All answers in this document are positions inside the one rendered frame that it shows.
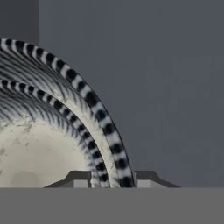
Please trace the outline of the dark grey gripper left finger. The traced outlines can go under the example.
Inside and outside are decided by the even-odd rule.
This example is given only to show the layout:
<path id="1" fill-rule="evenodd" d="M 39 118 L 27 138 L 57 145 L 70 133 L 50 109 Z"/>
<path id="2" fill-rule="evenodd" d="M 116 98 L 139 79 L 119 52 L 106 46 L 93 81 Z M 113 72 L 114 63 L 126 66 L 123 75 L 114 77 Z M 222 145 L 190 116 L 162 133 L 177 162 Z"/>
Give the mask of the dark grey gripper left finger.
<path id="1" fill-rule="evenodd" d="M 89 171 L 70 171 L 64 179 L 56 181 L 47 188 L 90 188 L 91 173 Z"/>

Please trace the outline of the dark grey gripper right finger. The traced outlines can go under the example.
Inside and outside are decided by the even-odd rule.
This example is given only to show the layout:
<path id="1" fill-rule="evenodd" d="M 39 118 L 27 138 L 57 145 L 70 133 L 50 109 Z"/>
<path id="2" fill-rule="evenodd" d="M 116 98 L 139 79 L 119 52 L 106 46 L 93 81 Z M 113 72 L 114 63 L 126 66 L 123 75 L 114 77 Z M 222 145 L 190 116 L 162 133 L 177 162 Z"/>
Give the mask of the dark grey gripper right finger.
<path id="1" fill-rule="evenodd" d="M 179 188 L 167 180 L 161 179 L 155 171 L 135 171 L 138 188 Z"/>

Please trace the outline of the small black-and-white striped bowl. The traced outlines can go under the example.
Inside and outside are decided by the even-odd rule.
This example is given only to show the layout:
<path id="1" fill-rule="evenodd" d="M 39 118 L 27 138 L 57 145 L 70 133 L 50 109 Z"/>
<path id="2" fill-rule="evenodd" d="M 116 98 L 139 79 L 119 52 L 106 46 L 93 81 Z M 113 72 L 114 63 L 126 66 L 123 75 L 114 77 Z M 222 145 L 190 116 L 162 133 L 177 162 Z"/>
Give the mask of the small black-and-white striped bowl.
<path id="1" fill-rule="evenodd" d="M 0 186 L 45 187 L 71 171 L 109 187 L 102 154 L 78 116 L 57 98 L 0 80 Z"/>

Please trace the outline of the large black-and-white striped bowl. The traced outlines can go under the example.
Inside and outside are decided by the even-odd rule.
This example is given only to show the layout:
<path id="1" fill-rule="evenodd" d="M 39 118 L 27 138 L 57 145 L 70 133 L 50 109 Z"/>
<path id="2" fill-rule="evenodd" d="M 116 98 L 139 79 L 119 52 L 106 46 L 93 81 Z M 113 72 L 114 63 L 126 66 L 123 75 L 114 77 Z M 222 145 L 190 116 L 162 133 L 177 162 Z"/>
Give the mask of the large black-and-white striped bowl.
<path id="1" fill-rule="evenodd" d="M 95 186 L 137 185 L 109 112 L 95 91 L 64 60 L 39 46 L 0 38 L 0 84 L 48 104 L 75 127 L 90 156 Z"/>

